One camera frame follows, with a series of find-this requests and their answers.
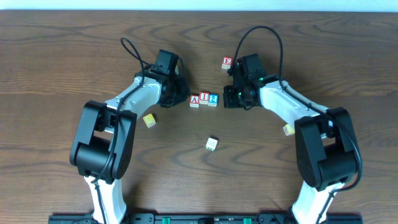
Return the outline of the red letter A block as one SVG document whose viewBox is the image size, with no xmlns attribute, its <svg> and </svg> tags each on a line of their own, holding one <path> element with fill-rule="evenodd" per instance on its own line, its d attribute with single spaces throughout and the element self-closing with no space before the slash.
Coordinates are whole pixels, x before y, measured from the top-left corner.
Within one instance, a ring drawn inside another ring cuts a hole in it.
<svg viewBox="0 0 398 224">
<path fill-rule="evenodd" d="M 200 105 L 199 103 L 199 96 L 198 95 L 191 95 L 190 96 L 190 107 L 198 108 Z"/>
</svg>

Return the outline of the red letter I block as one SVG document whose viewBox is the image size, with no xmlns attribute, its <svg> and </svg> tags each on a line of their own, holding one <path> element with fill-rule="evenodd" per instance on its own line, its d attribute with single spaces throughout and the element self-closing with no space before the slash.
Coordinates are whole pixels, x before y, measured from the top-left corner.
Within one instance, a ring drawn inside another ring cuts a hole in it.
<svg viewBox="0 0 398 224">
<path fill-rule="evenodd" d="M 199 94 L 199 104 L 207 105 L 209 102 L 210 94 L 208 92 L 200 92 Z"/>
</svg>

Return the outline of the blue number 2 block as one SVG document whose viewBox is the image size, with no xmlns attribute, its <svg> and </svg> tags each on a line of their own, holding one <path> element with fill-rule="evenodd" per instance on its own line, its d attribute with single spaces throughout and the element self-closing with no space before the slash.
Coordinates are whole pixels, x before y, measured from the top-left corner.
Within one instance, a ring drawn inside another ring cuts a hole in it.
<svg viewBox="0 0 398 224">
<path fill-rule="evenodd" d="M 208 106 L 216 107 L 218 105 L 218 95 L 210 94 L 208 99 Z"/>
</svg>

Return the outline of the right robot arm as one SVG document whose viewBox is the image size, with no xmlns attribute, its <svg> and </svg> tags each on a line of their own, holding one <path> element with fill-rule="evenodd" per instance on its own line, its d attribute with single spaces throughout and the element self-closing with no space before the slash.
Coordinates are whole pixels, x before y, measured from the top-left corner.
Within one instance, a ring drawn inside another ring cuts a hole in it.
<svg viewBox="0 0 398 224">
<path fill-rule="evenodd" d="M 329 223 L 327 210 L 336 194 L 355 188 L 363 163 L 351 117 L 329 109 L 291 88 L 278 75 L 235 75 L 224 87 L 225 108 L 261 106 L 295 131 L 297 167 L 303 179 L 285 223 Z"/>
</svg>

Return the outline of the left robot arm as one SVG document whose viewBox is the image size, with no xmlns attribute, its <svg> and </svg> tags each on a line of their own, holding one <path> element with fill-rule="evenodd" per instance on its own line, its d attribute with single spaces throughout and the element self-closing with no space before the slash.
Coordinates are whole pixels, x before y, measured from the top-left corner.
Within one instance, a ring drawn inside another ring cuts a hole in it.
<svg viewBox="0 0 398 224">
<path fill-rule="evenodd" d="M 190 94 L 185 76 L 152 68 L 138 72 L 133 83 L 104 103 L 90 100 L 81 112 L 70 163 L 89 185 L 93 223 L 122 223 L 127 205 L 122 176 L 131 160 L 137 120 L 153 105 L 170 108 Z"/>
</svg>

